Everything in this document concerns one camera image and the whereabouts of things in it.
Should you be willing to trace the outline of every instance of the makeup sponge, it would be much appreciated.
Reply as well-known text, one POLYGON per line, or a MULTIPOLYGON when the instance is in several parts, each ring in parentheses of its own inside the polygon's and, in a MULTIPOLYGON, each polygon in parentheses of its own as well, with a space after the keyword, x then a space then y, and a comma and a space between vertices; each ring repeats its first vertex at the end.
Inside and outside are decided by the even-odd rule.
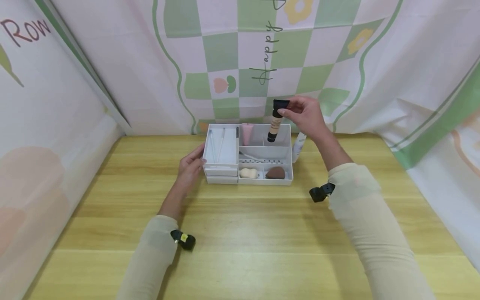
POLYGON ((285 170, 282 167, 271 168, 266 174, 267 179, 285 179, 285 170))
POLYGON ((257 179, 258 171, 256 169, 241 169, 240 178, 257 179))

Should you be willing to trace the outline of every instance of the person's left hand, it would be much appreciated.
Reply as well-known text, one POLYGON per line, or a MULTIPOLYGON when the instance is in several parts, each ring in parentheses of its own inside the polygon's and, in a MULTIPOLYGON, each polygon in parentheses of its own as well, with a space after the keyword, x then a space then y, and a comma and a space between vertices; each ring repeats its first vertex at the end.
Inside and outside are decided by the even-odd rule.
POLYGON ((174 187, 178 189, 184 197, 186 197, 194 187, 198 176, 202 171, 202 166, 206 162, 202 159, 204 148, 205 143, 198 146, 195 150, 180 160, 179 173, 174 187))

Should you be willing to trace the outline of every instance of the brown makeup sponge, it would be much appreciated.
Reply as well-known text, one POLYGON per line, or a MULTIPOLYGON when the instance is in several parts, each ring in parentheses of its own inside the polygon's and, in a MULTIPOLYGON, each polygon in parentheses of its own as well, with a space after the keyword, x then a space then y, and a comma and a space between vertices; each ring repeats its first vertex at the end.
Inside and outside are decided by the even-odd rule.
POLYGON ((285 179, 285 170, 282 167, 271 168, 266 174, 267 179, 285 179))

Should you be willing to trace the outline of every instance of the hand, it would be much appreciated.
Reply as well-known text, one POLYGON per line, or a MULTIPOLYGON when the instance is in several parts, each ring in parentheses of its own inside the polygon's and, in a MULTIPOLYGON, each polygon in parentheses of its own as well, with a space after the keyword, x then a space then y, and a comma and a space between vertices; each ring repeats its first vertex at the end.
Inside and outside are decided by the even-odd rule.
POLYGON ((204 148, 205 143, 198 146, 195 150, 180 160, 177 180, 172 189, 175 188, 180 191, 183 197, 186 197, 194 187, 198 176, 202 171, 202 166, 206 162, 206 160, 202 159, 204 148))
POLYGON ((294 122, 302 133, 314 141, 331 133, 325 124, 320 105, 316 99, 294 96, 289 100, 287 109, 279 109, 278 113, 294 122))

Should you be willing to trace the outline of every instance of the white tube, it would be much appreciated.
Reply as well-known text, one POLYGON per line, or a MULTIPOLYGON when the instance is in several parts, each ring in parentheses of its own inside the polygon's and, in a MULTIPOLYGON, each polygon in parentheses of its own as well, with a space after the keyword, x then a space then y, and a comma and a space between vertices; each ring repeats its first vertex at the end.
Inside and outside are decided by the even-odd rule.
POLYGON ((303 148, 303 143, 305 143, 306 139, 307 139, 307 136, 299 132, 299 135, 297 136, 297 139, 295 140, 295 143, 293 144, 293 147, 292 147, 292 163, 295 163, 299 158, 300 151, 303 148))

